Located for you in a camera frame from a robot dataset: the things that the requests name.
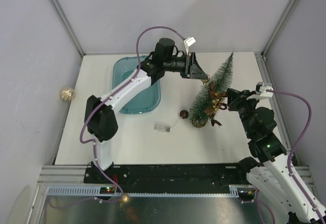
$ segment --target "gray floor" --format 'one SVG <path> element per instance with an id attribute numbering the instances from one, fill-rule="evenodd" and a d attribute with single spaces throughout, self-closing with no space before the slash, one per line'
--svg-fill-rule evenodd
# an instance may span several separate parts
<path id="1" fill-rule="evenodd" d="M 51 197 L 54 206 L 65 206 L 84 197 Z M 271 216 L 261 207 L 265 223 Z M 287 223 L 287 216 L 274 212 L 276 223 Z M 213 224 L 262 223 L 256 204 L 241 204 L 235 198 L 143 198 L 127 204 L 89 200 L 61 210 L 46 205 L 40 224 Z"/>

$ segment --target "green christmas tree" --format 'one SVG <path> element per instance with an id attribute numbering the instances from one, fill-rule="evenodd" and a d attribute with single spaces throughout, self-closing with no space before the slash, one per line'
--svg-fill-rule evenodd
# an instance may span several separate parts
<path id="1" fill-rule="evenodd" d="M 233 75 L 233 53 L 228 59 L 220 66 L 220 68 L 211 77 L 210 82 L 214 82 L 215 91 L 217 93 L 226 92 L 231 86 Z M 211 105 L 212 99 L 209 98 L 210 86 L 203 86 L 196 96 L 190 110 L 190 121 L 194 127 L 201 128 L 208 122 L 210 116 L 205 110 Z"/>

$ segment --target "white wall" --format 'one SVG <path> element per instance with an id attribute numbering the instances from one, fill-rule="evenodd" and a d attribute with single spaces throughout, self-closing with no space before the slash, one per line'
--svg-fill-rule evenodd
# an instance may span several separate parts
<path id="1" fill-rule="evenodd" d="M 196 51 L 261 51 L 288 0 L 59 0 L 85 53 L 135 53 L 140 32 L 173 27 L 197 39 Z M 141 41 L 150 52 L 168 31 Z"/>
<path id="2" fill-rule="evenodd" d="M 80 56 L 48 0 L 0 0 L 0 9 L 0 223 L 20 224 L 59 135 L 60 88 L 73 85 Z"/>
<path id="3" fill-rule="evenodd" d="M 319 195 L 326 204 L 326 0 L 300 0 L 268 54 L 268 66 L 278 90 L 304 96 L 312 107 L 312 122 L 297 153 L 310 166 Z M 295 141 L 307 121 L 305 104 L 280 97 Z"/>

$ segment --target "table top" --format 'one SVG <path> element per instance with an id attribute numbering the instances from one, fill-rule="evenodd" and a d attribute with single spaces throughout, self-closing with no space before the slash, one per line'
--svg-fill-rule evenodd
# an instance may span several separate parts
<path id="1" fill-rule="evenodd" d="M 229 52 L 196 53 L 200 66 L 213 75 L 229 57 Z M 86 100 L 91 95 L 100 97 L 112 87 L 115 62 L 131 54 L 86 55 L 75 87 L 76 97 L 71 102 L 55 164 L 85 165 L 93 159 L 92 145 L 79 142 L 84 123 Z M 235 52 L 233 56 L 231 88 L 254 90 L 262 81 L 253 52 Z M 201 129 L 192 127 L 189 120 L 178 119 L 181 110 L 189 109 L 202 83 L 182 79 L 179 73 L 166 72 L 160 80 L 161 102 L 149 113 L 124 115 L 119 113 L 119 130 L 113 137 L 112 153 L 115 164 L 167 163 L 226 163 L 238 162 L 251 156 L 241 120 L 237 112 L 219 110 L 216 119 L 221 127 L 210 123 Z M 261 100 L 257 107 L 270 108 L 270 102 Z M 154 130 L 156 122 L 173 126 L 170 133 Z M 275 135 L 280 139 L 277 128 Z M 91 138 L 88 132 L 85 139 Z"/>

